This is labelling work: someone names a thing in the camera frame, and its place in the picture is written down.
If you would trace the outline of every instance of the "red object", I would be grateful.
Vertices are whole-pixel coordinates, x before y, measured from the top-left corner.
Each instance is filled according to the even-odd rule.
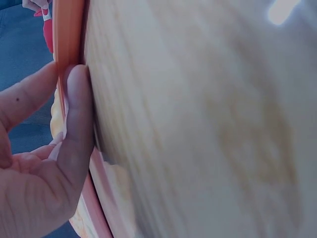
[[[44,39],[49,51],[53,54],[53,23],[52,19],[44,22],[43,26]]]
[[[49,13],[48,9],[41,9],[34,13],[34,16],[43,16],[44,19],[44,26],[43,26],[43,33],[44,33],[44,39],[46,42],[46,45],[49,49],[49,51],[53,54],[53,23],[52,19],[45,20],[45,16],[47,16]]]
[[[34,13],[33,16],[42,16],[42,11],[38,10],[37,12]]]

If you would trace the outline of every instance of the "wooden board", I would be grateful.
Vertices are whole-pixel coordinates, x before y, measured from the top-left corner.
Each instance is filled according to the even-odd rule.
[[[303,1],[275,26],[271,3],[90,0],[109,158],[91,171],[114,237],[317,235],[316,15]]]

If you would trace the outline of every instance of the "hand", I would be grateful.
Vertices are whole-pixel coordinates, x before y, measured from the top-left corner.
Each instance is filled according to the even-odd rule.
[[[42,237],[74,214],[93,150],[87,70],[74,67],[65,83],[66,123],[49,145],[12,155],[7,133],[42,106],[56,88],[50,63],[0,92],[0,234]]]
[[[41,8],[48,9],[52,0],[22,0],[22,6],[33,11],[39,11]]]

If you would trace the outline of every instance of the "blue fabric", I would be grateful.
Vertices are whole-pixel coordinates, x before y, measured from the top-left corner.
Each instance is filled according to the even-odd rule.
[[[43,37],[43,19],[21,5],[5,8],[17,2],[0,0],[0,91],[53,60]],[[52,103],[53,97],[9,133],[13,153],[32,151],[51,141]],[[67,222],[45,238],[77,237]]]

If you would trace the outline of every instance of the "finger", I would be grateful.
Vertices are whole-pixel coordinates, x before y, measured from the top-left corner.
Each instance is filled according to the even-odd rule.
[[[31,1],[43,9],[49,8],[49,3],[47,0],[31,0]]]
[[[31,9],[31,10],[33,10],[35,12],[38,11],[38,10],[41,10],[41,8],[38,5],[36,5],[35,3],[33,3],[31,1],[29,1],[29,0],[23,0],[22,7]]]
[[[57,67],[52,62],[0,92],[0,122],[6,131],[39,109],[56,89]]]
[[[93,150],[92,96],[85,66],[78,65],[71,71],[65,97],[68,102],[67,131],[57,165],[72,187],[81,190]]]
[[[42,146],[33,150],[31,153],[39,157],[41,160],[47,159],[55,148],[57,144],[59,144],[63,140],[63,132],[60,132],[54,140],[51,141],[49,145]]]

